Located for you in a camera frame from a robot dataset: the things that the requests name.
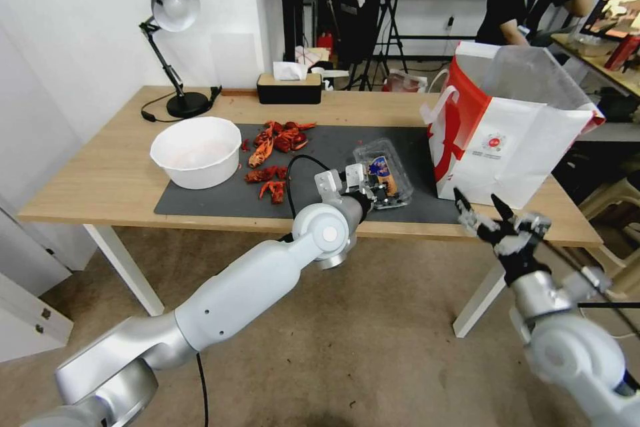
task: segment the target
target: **brown carpet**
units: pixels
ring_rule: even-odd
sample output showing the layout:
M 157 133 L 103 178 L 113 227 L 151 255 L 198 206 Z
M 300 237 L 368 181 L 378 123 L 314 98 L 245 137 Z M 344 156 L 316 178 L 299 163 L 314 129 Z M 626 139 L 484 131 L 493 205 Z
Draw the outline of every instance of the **brown carpet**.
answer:
M 167 309 L 266 238 L 118 232 Z M 340 268 L 309 266 L 276 306 L 203 353 L 210 425 L 586 426 L 568 394 L 529 371 L 507 316 L 511 294 L 467 338 L 454 337 L 455 314 L 494 261 L 473 242 L 359 240 Z M 58 405 L 55 367 L 117 322 L 145 314 L 100 253 L 43 299 L 75 327 L 66 348 L 0 364 L 3 426 Z M 622 345 L 637 375 L 640 344 Z M 202 425 L 195 360 L 157 377 L 158 393 L 135 425 Z

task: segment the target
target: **black desk mat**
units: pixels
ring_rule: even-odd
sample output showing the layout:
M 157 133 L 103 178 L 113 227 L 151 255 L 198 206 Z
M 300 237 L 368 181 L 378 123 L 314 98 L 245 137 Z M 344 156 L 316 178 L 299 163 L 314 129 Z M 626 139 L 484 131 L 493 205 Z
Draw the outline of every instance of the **black desk mat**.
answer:
M 239 124 L 242 138 L 250 143 L 261 129 L 261 125 Z M 419 127 L 339 127 L 320 125 L 305 132 L 309 143 L 296 153 L 316 157 L 330 168 L 343 171 L 353 163 L 353 150 L 361 144 L 380 137 L 391 140 L 398 152 L 407 175 L 414 187 L 411 203 L 406 207 L 372 211 L 367 220 L 378 222 L 421 222 L 432 224 L 456 224 L 457 212 L 453 202 L 436 196 L 433 166 L 429 155 L 429 142 L 425 128 Z M 161 215 L 291 218 L 285 201 L 279 205 L 271 203 L 266 194 L 258 200 L 261 183 L 245 182 L 250 170 L 247 160 L 252 152 L 240 151 L 242 168 L 226 182 L 202 190 L 183 189 L 169 182 L 154 212 Z M 262 167 L 289 163 L 294 153 L 273 151 Z M 291 172 L 291 191 L 296 210 L 320 201 L 313 176 L 321 171 L 315 163 L 298 160 Z

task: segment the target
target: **bag handle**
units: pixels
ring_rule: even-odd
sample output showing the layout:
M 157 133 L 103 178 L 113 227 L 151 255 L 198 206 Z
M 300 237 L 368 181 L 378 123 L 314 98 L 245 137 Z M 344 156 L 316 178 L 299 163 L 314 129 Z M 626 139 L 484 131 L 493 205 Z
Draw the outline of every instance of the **bag handle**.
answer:
M 433 78 L 433 81 L 431 82 L 431 85 L 429 86 L 429 89 L 427 90 L 427 93 L 431 93 L 431 88 L 434 86 L 435 82 L 442 77 L 443 75 L 446 75 L 447 78 L 445 78 L 444 83 L 446 83 L 449 80 L 449 70 L 448 69 L 442 69 L 438 72 L 438 74 Z
M 453 99 L 454 103 L 457 103 L 458 99 L 460 98 L 460 92 L 458 92 L 458 89 L 453 85 L 449 85 L 447 88 L 445 88 L 444 92 L 440 95 L 440 98 L 435 103 L 433 109 L 430 109 L 426 103 L 424 103 L 420 107 L 420 116 L 427 125 L 433 123 L 433 121 L 437 118 L 437 116 L 440 114 L 440 111 L 445 106 L 445 103 L 447 102 L 447 100 L 449 100 L 449 97 Z

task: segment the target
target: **tissue box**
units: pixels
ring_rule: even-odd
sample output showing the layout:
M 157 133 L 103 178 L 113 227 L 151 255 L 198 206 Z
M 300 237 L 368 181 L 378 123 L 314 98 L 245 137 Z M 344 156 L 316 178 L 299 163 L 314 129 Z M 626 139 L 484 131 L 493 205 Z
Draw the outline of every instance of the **tissue box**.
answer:
M 305 80 L 276 80 L 263 73 L 257 82 L 260 103 L 320 103 L 322 76 L 308 73 Z

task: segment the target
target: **white table leg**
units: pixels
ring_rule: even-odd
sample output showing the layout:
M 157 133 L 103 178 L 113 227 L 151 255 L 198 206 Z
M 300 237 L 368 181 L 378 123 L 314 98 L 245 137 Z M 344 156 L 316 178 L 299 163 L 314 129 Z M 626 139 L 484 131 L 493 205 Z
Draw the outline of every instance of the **white table leg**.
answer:
M 477 288 L 473 296 L 453 322 L 453 331 L 458 338 L 465 337 L 485 310 L 493 303 L 505 284 L 505 269 L 497 262 Z
M 165 306 L 153 291 L 149 282 L 131 258 L 118 235 L 109 226 L 85 224 L 85 229 L 98 244 L 100 250 L 109 259 L 113 268 L 120 274 L 133 295 L 140 301 L 151 316 L 164 312 Z

